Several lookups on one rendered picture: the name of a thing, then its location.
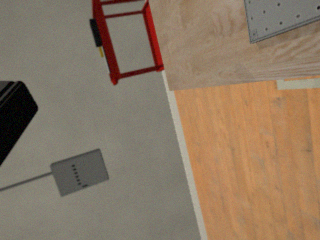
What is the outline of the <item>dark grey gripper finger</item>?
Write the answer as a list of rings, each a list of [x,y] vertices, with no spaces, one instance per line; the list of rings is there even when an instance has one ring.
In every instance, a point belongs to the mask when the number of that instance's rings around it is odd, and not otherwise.
[[[37,111],[22,81],[0,81],[0,166]]]

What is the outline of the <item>grey perforated breadboard plate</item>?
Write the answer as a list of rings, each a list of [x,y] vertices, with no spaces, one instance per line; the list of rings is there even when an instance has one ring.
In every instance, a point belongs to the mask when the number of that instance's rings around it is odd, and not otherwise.
[[[243,1],[250,44],[320,20],[320,0]]]

